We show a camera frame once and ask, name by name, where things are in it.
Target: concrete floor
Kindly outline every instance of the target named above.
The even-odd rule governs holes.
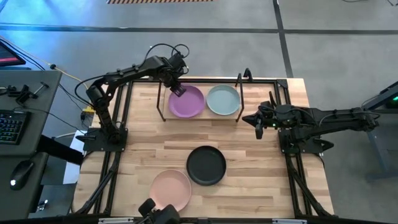
[[[0,22],[68,26],[276,29],[272,0],[212,3],[107,5],[105,1],[13,0]],[[285,29],[398,29],[398,7],[387,1],[279,0]],[[278,34],[111,33],[0,31],[8,39],[81,78],[139,63],[150,45],[184,43],[190,75],[235,76],[246,67],[255,77],[286,77]],[[293,75],[304,78],[310,105],[352,108],[397,81],[396,35],[286,35]],[[156,54],[169,54],[159,48]],[[62,84],[73,90],[67,77]],[[58,91],[52,112],[80,125],[80,114]],[[49,117],[44,134],[73,129]],[[344,218],[398,222],[398,179],[369,183],[379,172],[364,133],[344,131],[325,139],[326,176],[335,213]]]

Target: floor stripe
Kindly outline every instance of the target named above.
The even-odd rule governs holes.
[[[215,0],[108,0],[108,4],[212,2]]]
[[[315,30],[285,29],[286,34],[326,34],[326,35],[397,35],[398,30]]]
[[[183,33],[239,33],[239,34],[277,34],[277,29],[249,28],[136,28],[136,27],[83,27],[46,26],[1,23],[0,30],[54,31],[54,32],[183,32]]]
[[[293,78],[293,70],[292,65],[290,64],[289,51],[287,50],[286,36],[284,31],[284,25],[282,23],[282,16],[280,15],[279,3],[278,0],[273,0],[276,24],[278,26],[280,47],[282,49],[282,57],[284,59],[286,77]]]

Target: wooden tabletop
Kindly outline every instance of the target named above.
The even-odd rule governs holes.
[[[308,106],[304,80],[287,80],[292,104]],[[129,137],[119,166],[112,216],[139,217],[138,207],[149,197],[154,177],[167,169],[187,174],[185,163],[189,153],[198,146],[210,145],[224,154],[226,175],[210,187],[191,181],[192,197],[180,211],[181,217],[294,217],[286,163],[280,153],[276,130],[264,130],[263,138],[257,140],[254,128],[241,120],[238,123],[233,119],[168,119],[163,122],[156,110],[158,86],[135,83],[132,88],[127,119]],[[269,91],[273,91],[269,84],[244,84],[243,116],[255,113],[260,102],[269,100]],[[163,87],[161,108],[164,96]],[[98,118],[93,126],[99,126]],[[94,152],[82,165],[75,192],[75,210],[86,202],[98,185],[103,157],[103,152]],[[333,213],[322,162],[314,155],[303,154],[303,164],[308,188],[324,208]],[[104,192],[102,209],[108,187]],[[301,191],[298,195],[300,208],[304,211]]]

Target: keyboard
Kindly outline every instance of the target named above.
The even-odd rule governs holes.
[[[28,111],[0,110],[0,144],[18,145],[29,116]]]

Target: white paper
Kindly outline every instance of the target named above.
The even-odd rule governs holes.
[[[85,143],[76,139],[76,136],[81,136],[81,135],[83,135],[81,132],[76,131],[72,143],[70,144],[70,148],[83,153],[83,147]],[[80,173],[79,165],[67,162],[67,166],[65,168],[65,174],[63,175],[63,184],[75,184],[79,179],[79,173]]]

